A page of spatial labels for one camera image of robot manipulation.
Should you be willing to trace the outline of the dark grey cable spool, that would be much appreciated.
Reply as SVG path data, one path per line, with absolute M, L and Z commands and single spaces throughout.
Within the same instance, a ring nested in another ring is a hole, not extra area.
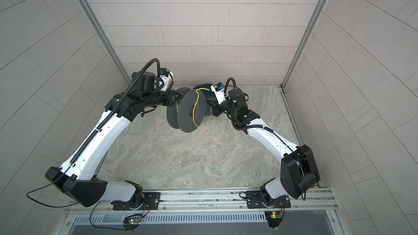
M 204 117 L 211 115 L 207 102 L 197 103 L 198 94 L 190 88 L 182 87 L 176 90 L 180 98 L 172 107 L 167 107 L 165 117 L 169 126 L 191 133 L 203 126 Z

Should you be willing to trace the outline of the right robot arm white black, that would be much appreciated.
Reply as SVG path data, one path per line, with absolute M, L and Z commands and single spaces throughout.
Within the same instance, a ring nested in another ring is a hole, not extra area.
M 259 141 L 280 162 L 280 177 L 260 187 L 259 198 L 263 205 L 272 208 L 288 196 L 306 199 L 306 192 L 320 180 L 314 154 L 307 145 L 298 146 L 270 128 L 254 111 L 248 108 L 246 93 L 239 89 L 235 79 L 228 78 L 227 86 L 221 82 L 210 87 L 216 101 L 209 101 L 214 116 L 224 113 L 237 131 L 243 131 Z

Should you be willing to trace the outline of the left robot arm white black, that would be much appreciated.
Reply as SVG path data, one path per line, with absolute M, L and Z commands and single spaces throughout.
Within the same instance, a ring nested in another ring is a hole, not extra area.
M 115 209 L 136 210 L 144 204 L 142 187 L 132 181 L 107 182 L 96 170 L 119 134 L 137 117 L 158 106 L 172 107 L 180 96 L 173 90 L 173 73 L 157 58 L 133 73 L 125 92 L 106 105 L 98 124 L 60 167 L 51 167 L 45 177 L 62 193 L 84 207 L 99 201 L 112 202 Z

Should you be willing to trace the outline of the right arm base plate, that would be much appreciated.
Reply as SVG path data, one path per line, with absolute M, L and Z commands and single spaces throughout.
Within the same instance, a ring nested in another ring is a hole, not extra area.
M 277 199 L 270 199 L 267 193 L 261 191 L 245 191 L 245 196 L 240 196 L 246 200 L 249 209 L 287 209 L 291 207 L 290 199 L 287 195 L 278 197 Z

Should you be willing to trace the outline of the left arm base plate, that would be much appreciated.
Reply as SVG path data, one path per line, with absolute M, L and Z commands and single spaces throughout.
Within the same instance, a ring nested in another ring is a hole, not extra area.
M 135 194 L 130 201 L 112 201 L 111 205 L 114 211 L 157 210 L 160 197 L 159 192 L 141 192 Z

